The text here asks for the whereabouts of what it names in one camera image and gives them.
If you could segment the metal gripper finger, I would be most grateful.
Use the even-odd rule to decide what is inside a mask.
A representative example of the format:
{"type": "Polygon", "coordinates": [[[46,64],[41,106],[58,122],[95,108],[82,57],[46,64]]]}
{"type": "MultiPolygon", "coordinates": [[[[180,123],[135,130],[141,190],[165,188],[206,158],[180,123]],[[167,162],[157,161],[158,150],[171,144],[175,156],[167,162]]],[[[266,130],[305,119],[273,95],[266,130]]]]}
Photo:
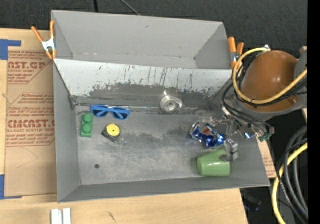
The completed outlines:
{"type": "Polygon", "coordinates": [[[239,157],[239,144],[233,139],[226,139],[224,141],[225,153],[220,156],[224,162],[234,162],[239,157]]]}
{"type": "Polygon", "coordinates": [[[202,115],[199,117],[199,121],[204,124],[209,124],[211,126],[217,126],[220,124],[220,120],[215,116],[202,115]]]}

